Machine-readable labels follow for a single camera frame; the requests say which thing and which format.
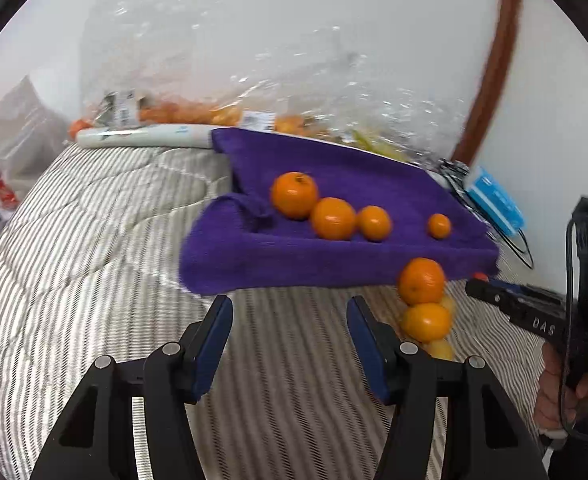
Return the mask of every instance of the brown pipe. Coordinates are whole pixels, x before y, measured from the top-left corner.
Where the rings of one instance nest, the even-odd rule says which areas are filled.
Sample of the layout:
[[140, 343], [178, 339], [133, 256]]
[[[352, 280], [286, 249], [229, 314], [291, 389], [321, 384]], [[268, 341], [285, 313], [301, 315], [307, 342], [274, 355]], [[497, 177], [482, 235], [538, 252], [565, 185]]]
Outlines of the brown pipe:
[[501, 0], [494, 42], [485, 64], [481, 87], [469, 112], [463, 135], [452, 155], [453, 160], [470, 164], [485, 139], [512, 62], [519, 30], [521, 2], [522, 0]]

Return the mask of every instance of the barcode label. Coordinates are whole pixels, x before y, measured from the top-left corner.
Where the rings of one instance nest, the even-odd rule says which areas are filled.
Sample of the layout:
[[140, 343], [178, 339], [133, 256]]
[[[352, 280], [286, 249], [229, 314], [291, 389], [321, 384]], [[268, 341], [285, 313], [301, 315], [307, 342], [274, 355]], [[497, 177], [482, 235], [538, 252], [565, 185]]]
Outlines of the barcode label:
[[276, 114], [269, 112], [250, 112], [244, 111], [238, 128], [245, 130], [254, 130], [256, 132], [273, 132]]
[[140, 126], [138, 101], [133, 90], [114, 92], [114, 114], [112, 128], [133, 128]]

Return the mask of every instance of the purple cloth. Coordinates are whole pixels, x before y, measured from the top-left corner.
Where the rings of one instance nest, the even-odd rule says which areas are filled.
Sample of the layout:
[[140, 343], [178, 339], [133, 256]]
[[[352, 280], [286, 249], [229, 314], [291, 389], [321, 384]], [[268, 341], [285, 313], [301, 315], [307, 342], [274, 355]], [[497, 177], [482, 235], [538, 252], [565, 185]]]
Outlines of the purple cloth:
[[[335, 144], [237, 128], [213, 131], [213, 141], [229, 157], [238, 192], [216, 198], [183, 242], [181, 281], [196, 294], [255, 286], [391, 285], [418, 256], [436, 260], [449, 280], [497, 272], [498, 248], [485, 227], [420, 168]], [[269, 189], [288, 171], [311, 175], [321, 197], [342, 198], [356, 211], [385, 208], [392, 234], [381, 243], [360, 234], [348, 242], [322, 240], [309, 222], [282, 217], [269, 202]], [[446, 240], [427, 234], [434, 213], [452, 221]]]

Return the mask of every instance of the metal bolt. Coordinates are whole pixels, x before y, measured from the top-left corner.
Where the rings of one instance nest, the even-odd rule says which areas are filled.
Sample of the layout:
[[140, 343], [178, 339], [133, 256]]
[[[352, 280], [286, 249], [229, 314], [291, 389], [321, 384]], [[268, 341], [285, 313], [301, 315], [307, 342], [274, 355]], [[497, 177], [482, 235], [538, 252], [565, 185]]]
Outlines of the metal bolt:
[[485, 368], [485, 359], [479, 357], [478, 355], [472, 355], [469, 358], [469, 365], [472, 368], [477, 368], [480, 370], [481, 368]]
[[163, 353], [165, 355], [176, 355], [178, 352], [181, 351], [181, 345], [176, 342], [167, 343], [163, 346]]
[[404, 343], [401, 343], [401, 352], [406, 355], [414, 355], [416, 352], [418, 352], [418, 346], [416, 346], [414, 343], [410, 343], [409, 341], [405, 341]]
[[99, 358], [94, 361], [94, 366], [98, 368], [98, 370], [102, 370], [103, 368], [107, 368], [111, 364], [111, 357], [108, 355], [101, 355]]

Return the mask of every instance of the mattress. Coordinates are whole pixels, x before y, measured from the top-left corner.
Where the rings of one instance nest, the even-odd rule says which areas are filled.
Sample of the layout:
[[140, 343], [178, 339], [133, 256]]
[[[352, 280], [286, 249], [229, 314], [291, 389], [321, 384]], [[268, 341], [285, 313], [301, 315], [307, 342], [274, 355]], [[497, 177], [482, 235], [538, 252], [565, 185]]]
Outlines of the mattress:
[[[181, 241], [229, 191], [210, 150], [69, 147], [39, 179], [0, 238], [0, 471], [26, 480], [48, 432], [93, 360], [141, 358], [200, 320], [213, 298], [178, 279]], [[530, 279], [501, 253], [502, 277]], [[450, 342], [483, 356], [530, 428], [540, 342], [448, 284], [458, 303]], [[376, 402], [345, 322], [362, 294], [397, 328], [390, 286], [236, 290], [234, 325], [209, 394], [187, 406], [208, 479], [369, 479], [392, 409]], [[142, 402], [136, 458], [151, 479]], [[446, 402], [436, 405], [427, 478], [440, 478]]]

